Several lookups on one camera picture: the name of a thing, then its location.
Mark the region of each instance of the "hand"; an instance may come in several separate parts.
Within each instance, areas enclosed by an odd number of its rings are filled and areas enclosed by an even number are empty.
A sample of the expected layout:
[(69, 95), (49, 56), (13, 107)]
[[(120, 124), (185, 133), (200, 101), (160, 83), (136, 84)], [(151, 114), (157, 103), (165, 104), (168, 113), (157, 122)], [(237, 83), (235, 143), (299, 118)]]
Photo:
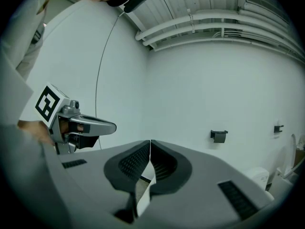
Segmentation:
[[(31, 133), (39, 142), (48, 143), (55, 146), (52, 138), (50, 137), (47, 126), (42, 121), (18, 121), (18, 127), (21, 130)], [(83, 126), (77, 125), (78, 131), (83, 131)], [(60, 121), (61, 133), (69, 132), (69, 122), (65, 120)]]

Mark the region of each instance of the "air conditioner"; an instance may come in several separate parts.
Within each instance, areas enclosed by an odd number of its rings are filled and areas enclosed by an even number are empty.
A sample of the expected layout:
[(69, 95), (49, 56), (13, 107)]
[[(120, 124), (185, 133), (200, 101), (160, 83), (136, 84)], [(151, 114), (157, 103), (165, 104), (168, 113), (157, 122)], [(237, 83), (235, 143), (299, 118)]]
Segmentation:
[(265, 0), (238, 0), (237, 5), (243, 10), (264, 15), (285, 28), (289, 27), (290, 20), (288, 15), (283, 10)]

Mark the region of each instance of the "qr code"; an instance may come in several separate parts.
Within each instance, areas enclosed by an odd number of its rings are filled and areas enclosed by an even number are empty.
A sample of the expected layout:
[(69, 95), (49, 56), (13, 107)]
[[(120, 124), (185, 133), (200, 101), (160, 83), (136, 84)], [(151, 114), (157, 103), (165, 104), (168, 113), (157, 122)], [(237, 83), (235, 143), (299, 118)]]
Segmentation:
[(59, 100), (60, 98), (54, 92), (52, 92), (49, 87), (46, 86), (40, 95), (35, 108), (41, 114), (41, 116), (47, 122), (49, 122)]

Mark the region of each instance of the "toilet paper holder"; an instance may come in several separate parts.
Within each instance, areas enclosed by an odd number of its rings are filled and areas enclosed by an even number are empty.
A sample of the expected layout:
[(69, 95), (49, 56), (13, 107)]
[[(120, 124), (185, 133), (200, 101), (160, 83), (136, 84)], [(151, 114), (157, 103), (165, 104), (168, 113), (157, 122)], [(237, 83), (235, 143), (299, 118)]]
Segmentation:
[(211, 138), (214, 139), (214, 143), (224, 143), (227, 131), (219, 132), (211, 130)]

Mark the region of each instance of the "white marker cube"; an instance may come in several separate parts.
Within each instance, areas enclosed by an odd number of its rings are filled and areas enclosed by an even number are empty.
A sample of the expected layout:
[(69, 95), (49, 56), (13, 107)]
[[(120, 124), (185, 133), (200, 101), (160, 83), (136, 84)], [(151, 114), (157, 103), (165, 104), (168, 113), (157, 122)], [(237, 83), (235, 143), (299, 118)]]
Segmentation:
[(39, 118), (50, 128), (55, 114), (65, 105), (70, 105), (70, 98), (51, 83), (42, 90), (34, 106)]

